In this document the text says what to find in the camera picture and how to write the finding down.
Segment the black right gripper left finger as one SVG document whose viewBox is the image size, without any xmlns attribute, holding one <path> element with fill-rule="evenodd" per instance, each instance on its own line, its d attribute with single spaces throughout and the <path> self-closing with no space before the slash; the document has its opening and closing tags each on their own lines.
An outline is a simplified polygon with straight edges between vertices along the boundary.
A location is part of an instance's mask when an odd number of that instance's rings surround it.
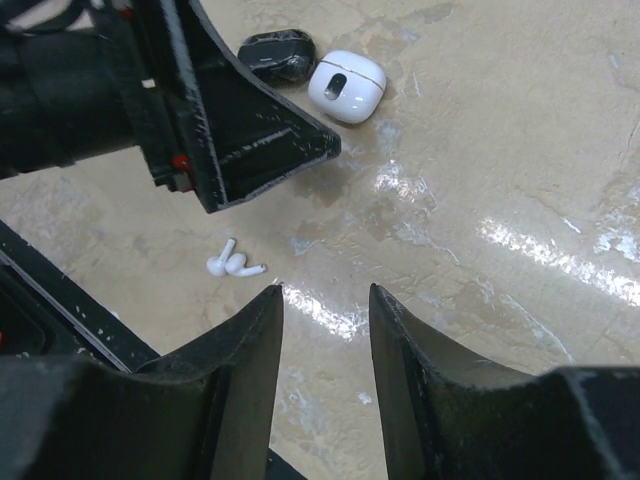
<svg viewBox="0 0 640 480">
<path fill-rule="evenodd" d="M 4 359 L 2 477 L 264 478 L 283 323 L 271 285 L 133 373 L 79 355 Z"/>
</svg>

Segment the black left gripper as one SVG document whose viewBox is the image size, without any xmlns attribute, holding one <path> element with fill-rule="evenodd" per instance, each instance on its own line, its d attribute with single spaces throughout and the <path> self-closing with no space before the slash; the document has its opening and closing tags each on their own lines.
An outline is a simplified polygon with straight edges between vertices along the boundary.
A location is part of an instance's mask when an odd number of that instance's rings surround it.
<svg viewBox="0 0 640 480">
<path fill-rule="evenodd" d="M 89 4 L 72 1 L 32 26 L 15 19 L 36 1 L 1 4 L 1 176 L 4 179 L 140 147 L 154 180 L 192 190 L 187 156 L 168 134 L 141 131 L 92 27 L 72 29 Z"/>
</svg>

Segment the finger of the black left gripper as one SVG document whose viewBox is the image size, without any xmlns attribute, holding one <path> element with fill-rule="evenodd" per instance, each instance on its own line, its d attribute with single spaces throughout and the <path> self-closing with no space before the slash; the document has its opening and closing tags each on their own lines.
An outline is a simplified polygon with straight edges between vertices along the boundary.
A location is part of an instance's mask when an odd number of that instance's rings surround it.
<svg viewBox="0 0 640 480">
<path fill-rule="evenodd" d="M 214 213 L 337 157 L 340 136 L 259 80 L 198 1 L 134 1 L 123 99 L 155 182 Z"/>
</svg>

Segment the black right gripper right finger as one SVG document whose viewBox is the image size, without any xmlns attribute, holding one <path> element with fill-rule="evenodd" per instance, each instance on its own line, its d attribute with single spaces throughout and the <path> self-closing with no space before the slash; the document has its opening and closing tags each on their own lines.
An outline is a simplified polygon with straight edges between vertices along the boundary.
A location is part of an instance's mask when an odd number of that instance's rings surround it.
<svg viewBox="0 0 640 480">
<path fill-rule="evenodd" d="M 371 355 L 392 479 L 635 479 L 639 371 L 529 375 L 426 324 L 380 285 Z"/>
</svg>

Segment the white earbud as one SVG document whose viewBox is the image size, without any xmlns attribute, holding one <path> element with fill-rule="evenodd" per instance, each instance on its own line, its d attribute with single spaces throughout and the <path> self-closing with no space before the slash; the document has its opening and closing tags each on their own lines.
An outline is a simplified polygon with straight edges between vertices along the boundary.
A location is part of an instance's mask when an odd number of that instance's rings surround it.
<svg viewBox="0 0 640 480">
<path fill-rule="evenodd" d="M 236 240 L 229 238 L 222 252 L 218 256 L 210 257 L 206 262 L 208 272 L 215 277 L 223 277 L 227 274 L 226 264 L 235 248 Z"/>
<path fill-rule="evenodd" d="M 265 264 L 247 266 L 247 257 L 243 253 L 232 254 L 225 263 L 226 273 L 235 277 L 251 277 L 267 271 Z"/>
</svg>

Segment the black earbud charging case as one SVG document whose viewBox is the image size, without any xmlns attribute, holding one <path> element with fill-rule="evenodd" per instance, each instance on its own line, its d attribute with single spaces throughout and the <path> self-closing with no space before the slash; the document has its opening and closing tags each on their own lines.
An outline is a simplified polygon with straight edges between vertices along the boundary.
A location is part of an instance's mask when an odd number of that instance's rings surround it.
<svg viewBox="0 0 640 480">
<path fill-rule="evenodd" d="M 285 29 L 248 37 L 240 46 L 237 57 L 268 85 L 300 84 L 313 73 L 317 48 L 307 32 Z"/>
</svg>

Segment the white earbud charging case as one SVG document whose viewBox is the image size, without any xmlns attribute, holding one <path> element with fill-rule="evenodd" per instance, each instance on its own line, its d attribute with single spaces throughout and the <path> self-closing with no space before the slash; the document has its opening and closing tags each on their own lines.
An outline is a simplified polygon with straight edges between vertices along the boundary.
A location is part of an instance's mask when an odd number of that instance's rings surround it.
<svg viewBox="0 0 640 480">
<path fill-rule="evenodd" d="M 333 50 L 319 61 L 308 95 L 322 113 L 343 123 L 360 124 L 374 113 L 386 85 L 384 70 L 373 60 Z"/>
</svg>

